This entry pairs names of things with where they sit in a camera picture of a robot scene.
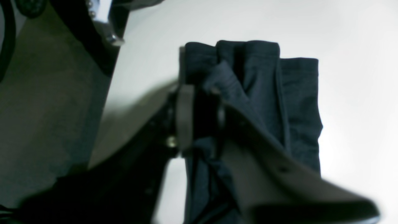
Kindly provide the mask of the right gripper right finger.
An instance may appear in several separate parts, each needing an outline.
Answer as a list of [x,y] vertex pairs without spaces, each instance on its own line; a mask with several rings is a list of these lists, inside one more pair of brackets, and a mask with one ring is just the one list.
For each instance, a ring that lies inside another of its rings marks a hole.
[[282,151],[269,134],[211,91],[220,146],[245,224],[376,224],[380,212],[361,195],[323,180]]

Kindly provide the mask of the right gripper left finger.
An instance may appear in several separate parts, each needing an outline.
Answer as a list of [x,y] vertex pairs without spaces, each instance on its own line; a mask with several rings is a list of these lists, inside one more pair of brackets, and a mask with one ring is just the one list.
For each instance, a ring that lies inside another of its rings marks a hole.
[[192,155],[195,87],[181,85],[108,159],[19,207],[24,224],[149,224],[170,159]]

